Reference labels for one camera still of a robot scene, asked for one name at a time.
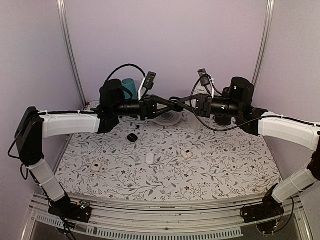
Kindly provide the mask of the beige earbud charging case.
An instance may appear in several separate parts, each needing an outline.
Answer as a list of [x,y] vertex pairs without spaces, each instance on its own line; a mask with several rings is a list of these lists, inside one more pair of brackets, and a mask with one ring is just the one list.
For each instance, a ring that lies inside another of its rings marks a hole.
[[180,154],[184,159],[190,159],[193,155],[189,149],[182,149]]

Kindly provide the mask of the black earbud case gold trim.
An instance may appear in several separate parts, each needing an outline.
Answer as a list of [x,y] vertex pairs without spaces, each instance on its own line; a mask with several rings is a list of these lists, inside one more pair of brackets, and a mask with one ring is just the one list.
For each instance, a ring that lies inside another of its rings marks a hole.
[[172,96],[172,97],[169,99],[169,101],[170,101],[171,103],[173,103],[173,110],[174,110],[175,112],[182,112],[182,111],[184,110],[184,108],[181,107],[181,106],[179,106],[179,104],[178,104],[178,102],[179,102],[180,99],[181,99],[181,98],[176,97],[176,96]]

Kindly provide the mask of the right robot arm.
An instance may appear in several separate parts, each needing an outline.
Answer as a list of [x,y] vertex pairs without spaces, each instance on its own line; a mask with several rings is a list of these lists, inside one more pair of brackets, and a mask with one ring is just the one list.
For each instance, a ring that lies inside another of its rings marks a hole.
[[319,181],[320,125],[253,107],[254,90],[254,85],[247,79],[233,77],[230,87],[223,90],[223,96],[192,93],[180,99],[178,105],[192,112],[198,120],[212,115],[233,117],[237,127],[248,134],[285,140],[313,152],[310,163],[274,185],[263,198],[258,213],[262,218],[269,218],[288,198]]

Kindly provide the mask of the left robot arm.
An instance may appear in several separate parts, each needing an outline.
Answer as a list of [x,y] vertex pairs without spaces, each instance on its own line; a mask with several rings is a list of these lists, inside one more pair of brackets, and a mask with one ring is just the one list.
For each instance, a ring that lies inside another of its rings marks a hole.
[[12,143],[17,148],[16,158],[31,172],[63,217],[74,213],[74,205],[45,161],[43,139],[78,133],[109,133],[119,124],[119,116],[150,120],[177,107],[177,103],[156,95],[126,99],[126,92],[128,89],[119,79],[112,79],[100,88],[99,106],[93,111],[40,112],[35,107],[25,111]]

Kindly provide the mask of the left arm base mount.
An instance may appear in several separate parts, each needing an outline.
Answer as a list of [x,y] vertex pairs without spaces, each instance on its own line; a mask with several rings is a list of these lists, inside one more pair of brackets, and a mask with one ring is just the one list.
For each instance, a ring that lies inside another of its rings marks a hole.
[[49,204],[49,214],[82,223],[89,222],[93,210],[89,201],[80,200],[77,203],[72,203],[68,195],[58,201],[50,200]]

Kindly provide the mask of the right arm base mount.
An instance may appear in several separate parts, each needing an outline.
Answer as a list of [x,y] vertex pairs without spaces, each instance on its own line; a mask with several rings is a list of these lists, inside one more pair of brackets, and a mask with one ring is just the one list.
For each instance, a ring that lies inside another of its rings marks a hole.
[[280,226],[284,213],[285,211],[282,204],[274,200],[271,193],[267,193],[262,199],[262,203],[245,205],[241,208],[239,214],[245,223],[279,217],[278,220],[274,219],[257,225],[257,229],[260,233],[264,235],[271,235],[274,234]]

